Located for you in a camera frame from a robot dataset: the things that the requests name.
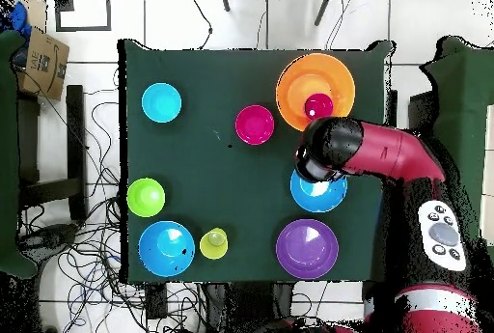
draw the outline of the magenta bowl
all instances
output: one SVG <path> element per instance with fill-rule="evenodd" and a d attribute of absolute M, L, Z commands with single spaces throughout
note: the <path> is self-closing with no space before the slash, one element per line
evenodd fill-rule
<path fill-rule="evenodd" d="M 236 116 L 235 130 L 238 137 L 251 146 L 265 143 L 274 131 L 273 115 L 258 104 L 244 107 Z"/>

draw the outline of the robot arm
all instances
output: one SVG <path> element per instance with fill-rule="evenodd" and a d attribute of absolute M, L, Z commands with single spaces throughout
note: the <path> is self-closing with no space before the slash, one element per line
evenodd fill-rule
<path fill-rule="evenodd" d="M 404 182 L 444 181 L 430 151 L 414 135 L 350 118 L 322 118 L 304 131 L 296 169 L 308 181 L 336 180 L 341 174 L 370 174 Z"/>
<path fill-rule="evenodd" d="M 386 321 L 395 331 L 480 333 L 470 288 L 472 251 L 465 247 L 443 168 L 419 137 L 351 118 L 321 118 L 304 131 L 295 158 L 304 180 L 367 174 L 393 192 L 393 202 L 381 205 L 381 216 L 389 215 L 382 229 L 385 250 L 375 251 L 384 253 L 383 288 L 365 298 L 366 323 L 382 330 L 375 325 L 382 314 L 394 313 Z"/>

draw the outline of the green bowl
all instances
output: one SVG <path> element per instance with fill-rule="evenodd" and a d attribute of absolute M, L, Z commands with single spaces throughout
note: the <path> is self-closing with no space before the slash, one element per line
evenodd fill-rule
<path fill-rule="evenodd" d="M 165 191 L 156 180 L 138 179 L 128 187 L 127 205 L 140 217 L 152 217 L 165 205 Z"/>

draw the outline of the dark green tablecloth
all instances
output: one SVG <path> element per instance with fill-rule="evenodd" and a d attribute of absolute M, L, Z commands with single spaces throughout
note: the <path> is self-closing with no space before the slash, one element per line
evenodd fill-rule
<path fill-rule="evenodd" d="M 10 58 L 25 40 L 15 31 L 0 34 L 0 271 L 30 278 L 38 273 L 35 263 L 21 255 L 15 245 L 19 195 L 19 149 L 17 134 L 17 83 Z"/>
<path fill-rule="evenodd" d="M 351 116 L 382 123 L 384 59 L 391 49 L 390 42 L 381 42 L 369 51 L 330 52 L 346 64 L 355 81 Z M 156 216 L 129 213 L 128 282 L 164 281 L 148 272 L 138 255 L 141 233 L 159 220 L 181 223 L 195 239 L 193 263 L 174 280 L 294 281 L 278 264 L 275 242 L 298 218 L 318 219 L 338 238 L 338 260 L 321 279 L 371 277 L 379 180 L 349 178 L 345 200 L 322 214 L 302 210 L 289 192 L 300 132 L 279 114 L 275 86 L 284 67 L 307 53 L 154 51 L 125 41 L 128 180 L 150 177 L 166 191 L 165 207 Z M 182 97 L 180 114 L 168 124 L 153 123 L 141 108 L 142 94 L 156 82 L 172 84 Z M 251 147 L 236 136 L 234 120 L 240 109 L 254 103 L 271 110 L 275 132 L 264 145 Z M 199 251 L 201 236 L 214 227 L 223 228 L 229 237 L 227 255 L 215 262 Z"/>
<path fill-rule="evenodd" d="M 459 173 L 462 188 L 453 197 L 460 200 L 457 209 L 464 235 L 477 238 L 487 106 L 494 103 L 494 49 L 446 37 L 437 43 L 434 60 L 421 68 L 439 97 L 434 136 L 448 150 Z"/>

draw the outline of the cardboard box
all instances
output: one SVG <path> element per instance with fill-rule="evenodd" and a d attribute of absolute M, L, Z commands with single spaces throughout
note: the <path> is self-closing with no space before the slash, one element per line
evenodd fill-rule
<path fill-rule="evenodd" d="M 27 11 L 27 23 L 46 33 L 46 1 L 45 0 L 14 0 L 21 2 Z"/>
<path fill-rule="evenodd" d="M 46 35 L 46 1 L 14 0 L 21 2 L 31 25 L 26 74 L 17 72 L 21 92 L 60 100 L 64 88 L 69 47 Z"/>
<path fill-rule="evenodd" d="M 60 100 L 68 58 L 69 47 L 66 44 L 33 28 L 27 52 L 27 75 L 21 71 L 17 73 L 19 90 Z"/>

